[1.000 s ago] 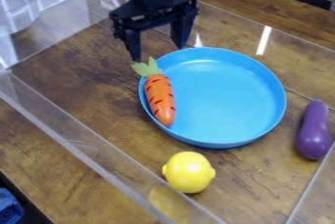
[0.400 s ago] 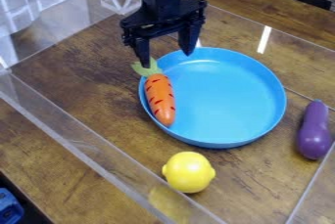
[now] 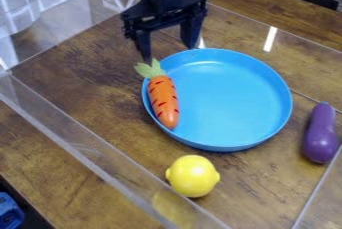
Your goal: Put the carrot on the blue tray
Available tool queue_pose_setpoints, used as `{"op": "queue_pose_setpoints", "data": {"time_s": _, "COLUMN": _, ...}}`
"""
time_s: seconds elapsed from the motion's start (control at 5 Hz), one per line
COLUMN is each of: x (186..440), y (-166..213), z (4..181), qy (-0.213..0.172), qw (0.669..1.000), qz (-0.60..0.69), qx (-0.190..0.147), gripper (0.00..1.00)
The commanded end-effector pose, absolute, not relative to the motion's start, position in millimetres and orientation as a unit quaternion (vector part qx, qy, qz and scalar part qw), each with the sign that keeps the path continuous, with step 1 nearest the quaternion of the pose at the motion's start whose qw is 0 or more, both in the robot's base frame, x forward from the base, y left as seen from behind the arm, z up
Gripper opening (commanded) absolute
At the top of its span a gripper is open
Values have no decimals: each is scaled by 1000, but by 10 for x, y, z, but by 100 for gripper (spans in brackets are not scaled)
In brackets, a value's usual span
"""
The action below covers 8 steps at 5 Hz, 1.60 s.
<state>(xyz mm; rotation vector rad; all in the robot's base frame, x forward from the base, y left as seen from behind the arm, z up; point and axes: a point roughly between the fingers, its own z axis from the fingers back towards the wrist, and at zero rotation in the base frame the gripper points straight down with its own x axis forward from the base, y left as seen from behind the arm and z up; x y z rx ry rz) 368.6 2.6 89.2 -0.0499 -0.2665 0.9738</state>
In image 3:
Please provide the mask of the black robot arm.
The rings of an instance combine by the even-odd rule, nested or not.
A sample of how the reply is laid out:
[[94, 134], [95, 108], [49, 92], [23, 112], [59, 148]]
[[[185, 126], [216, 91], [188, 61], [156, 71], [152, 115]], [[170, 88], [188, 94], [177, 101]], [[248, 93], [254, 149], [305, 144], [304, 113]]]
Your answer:
[[181, 40], [196, 47], [208, 16], [208, 0], [141, 0], [122, 14], [125, 37], [130, 38], [148, 63], [153, 61], [152, 33], [181, 26]]

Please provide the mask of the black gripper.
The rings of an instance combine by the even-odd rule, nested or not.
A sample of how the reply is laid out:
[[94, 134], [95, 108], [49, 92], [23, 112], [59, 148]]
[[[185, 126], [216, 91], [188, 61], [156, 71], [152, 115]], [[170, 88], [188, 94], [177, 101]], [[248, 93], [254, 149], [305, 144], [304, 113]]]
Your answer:
[[141, 0], [122, 13], [125, 36], [136, 36], [137, 48], [148, 63], [153, 59], [152, 31], [181, 24], [181, 40], [189, 49], [196, 47], [208, 15], [206, 2], [208, 0], [169, 0], [154, 6], [150, 0]]

